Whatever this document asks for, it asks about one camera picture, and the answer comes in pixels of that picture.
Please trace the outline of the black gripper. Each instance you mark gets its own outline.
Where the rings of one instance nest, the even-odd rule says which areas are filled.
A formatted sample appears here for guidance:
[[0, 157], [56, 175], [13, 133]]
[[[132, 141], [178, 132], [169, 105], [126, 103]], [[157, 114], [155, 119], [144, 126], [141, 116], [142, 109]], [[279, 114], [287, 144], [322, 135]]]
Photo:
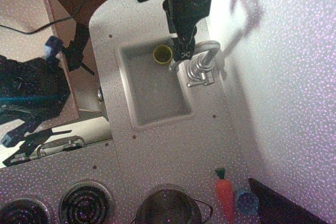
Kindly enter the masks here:
[[[172, 38], [174, 61], [190, 60], [195, 51], [194, 29], [207, 17], [212, 0], [167, 0], [168, 14], [178, 38]], [[191, 41], [188, 45], [180, 41]]]

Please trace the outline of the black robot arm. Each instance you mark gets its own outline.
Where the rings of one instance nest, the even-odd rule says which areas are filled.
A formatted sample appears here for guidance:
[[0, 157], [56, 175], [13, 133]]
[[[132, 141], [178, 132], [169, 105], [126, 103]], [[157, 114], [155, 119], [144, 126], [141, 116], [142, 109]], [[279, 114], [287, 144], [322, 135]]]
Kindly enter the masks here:
[[197, 23], [210, 13], [212, 0], [164, 0], [169, 33], [173, 38], [175, 62], [190, 60], [195, 51]]

